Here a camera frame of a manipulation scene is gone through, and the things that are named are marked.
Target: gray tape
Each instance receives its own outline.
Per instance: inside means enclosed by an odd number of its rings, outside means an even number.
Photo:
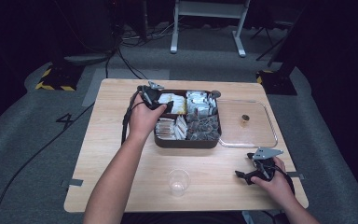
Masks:
[[[71,186],[71,185],[80,187],[82,184],[83,184],[83,180],[80,180],[80,179],[71,179],[69,181],[63,180],[61,182],[61,187],[68,189],[69,186]]]

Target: wooden table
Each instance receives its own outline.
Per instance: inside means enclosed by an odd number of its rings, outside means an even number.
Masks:
[[[278,137],[276,148],[286,171],[295,166],[283,141],[281,131],[270,108],[268,98],[257,83],[154,80],[167,90],[219,90],[220,99],[257,100],[267,107]],[[105,79],[98,93],[81,148],[73,179],[82,185],[70,186],[64,208],[68,212],[84,212],[89,196],[108,162],[120,148],[122,120],[130,98],[145,80]],[[279,209],[267,193],[256,185],[248,186],[234,171],[252,172],[255,168],[246,153],[256,148],[223,147],[210,149],[161,148],[151,133],[146,141],[136,173],[126,212],[157,211],[227,211]],[[185,169],[191,184],[182,197],[174,197],[168,187],[168,173]],[[298,178],[293,178],[296,197],[308,207],[308,199]]]

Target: white stand leg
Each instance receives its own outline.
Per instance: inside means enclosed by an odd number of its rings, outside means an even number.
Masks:
[[[241,13],[240,22],[238,23],[237,31],[232,32],[235,44],[237,45],[238,53],[240,54],[240,57],[242,57],[242,58],[246,56],[246,52],[245,52],[245,49],[243,48],[240,35],[241,35],[243,23],[246,18],[246,14],[248,13],[249,2],[250,2],[249,0],[246,1],[245,5],[243,6],[243,10]]]
[[[176,53],[178,51],[178,23],[179,23],[179,0],[175,2],[175,15],[174,15],[174,24],[173,24],[173,34],[171,42],[171,53]]]

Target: finger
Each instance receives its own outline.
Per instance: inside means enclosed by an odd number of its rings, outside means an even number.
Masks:
[[[257,184],[258,186],[260,186],[261,188],[264,188],[265,184],[267,183],[267,181],[262,180],[257,176],[252,176],[251,181],[254,182],[255,184]]]
[[[281,170],[283,170],[284,172],[286,172],[286,169],[285,169],[285,167],[284,167],[284,162],[283,162],[281,159],[279,159],[278,157],[274,157],[273,160],[274,160],[275,164],[276,164],[279,168],[281,168]]]
[[[166,108],[167,108],[167,105],[160,105],[159,107],[157,107],[157,109],[155,109],[156,114],[158,116],[160,116],[162,113],[164,113]]]

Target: black cable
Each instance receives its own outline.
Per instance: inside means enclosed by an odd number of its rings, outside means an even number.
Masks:
[[[110,59],[113,57],[113,54],[110,54],[110,56],[107,58],[106,60],[106,64],[105,64],[105,73],[106,73],[106,78],[109,78],[108,75],[108,71],[107,71],[107,65],[109,64]]]
[[[273,224],[276,224],[277,222],[276,222],[276,220],[275,220],[275,217],[272,215],[272,214],[270,214],[269,212],[267,212],[267,211],[261,211],[262,213],[264,213],[264,214],[266,214],[267,216],[269,216],[271,219],[272,219],[272,223]]]
[[[91,105],[89,105],[79,116],[77,116],[77,118],[75,118],[72,122],[70,122],[66,128],[64,128],[61,132],[59,132],[56,136],[54,136],[49,142],[47,142],[44,146],[42,146],[26,163],[24,163],[20,169],[11,177],[11,179],[9,180],[9,182],[7,183],[7,185],[4,188],[4,191],[2,192],[1,196],[0,196],[0,206],[1,203],[5,197],[5,194],[8,190],[8,188],[10,187],[11,183],[14,181],[14,179],[19,175],[19,173],[37,156],[39,155],[45,148],[47,148],[51,143],[53,143],[57,138],[59,138],[69,127],[72,126],[72,124],[74,124],[78,119],[80,119],[81,116],[83,116],[84,113],[86,113],[90,108],[92,108],[94,106],[95,103],[92,103]]]
[[[98,51],[96,49],[93,49],[93,48],[90,48],[89,46],[87,46],[80,38],[79,36],[76,34],[75,30],[72,28],[72,25],[71,23],[68,21],[68,19],[66,18],[65,14],[63,13],[61,7],[60,7],[60,4],[58,4],[58,2],[56,0],[53,0],[57,9],[60,11],[63,19],[65,20],[66,24],[68,25],[69,29],[72,31],[72,33],[74,34],[75,38],[77,39],[77,41],[85,48],[85,49],[89,49],[91,50],[92,52],[96,52],[96,53],[106,53],[106,52],[101,52],[101,51]]]
[[[130,69],[130,71],[136,76],[138,77],[139,79],[142,79],[141,77],[139,77],[133,70],[136,70],[137,72],[141,73],[142,76],[145,78],[145,79],[148,79],[144,73],[142,73],[141,71],[139,71],[138,69],[135,69],[133,68],[130,63],[123,57],[123,54],[121,53],[121,50],[120,48],[117,48],[117,54],[118,56],[121,58],[121,60],[124,62],[124,64],[127,65],[127,67]]]
[[[123,145],[123,143],[126,141],[126,137],[127,137],[127,126],[130,122],[130,118],[131,118],[131,113],[132,113],[132,110],[133,110],[133,103],[135,102],[135,98],[136,98],[136,95],[138,95],[139,93],[139,90],[136,91],[136,93],[133,94],[133,96],[131,97],[131,100],[130,100],[130,105],[129,107],[127,108],[127,112],[126,114],[124,115],[124,119],[123,119],[123,130],[121,132],[121,145]]]

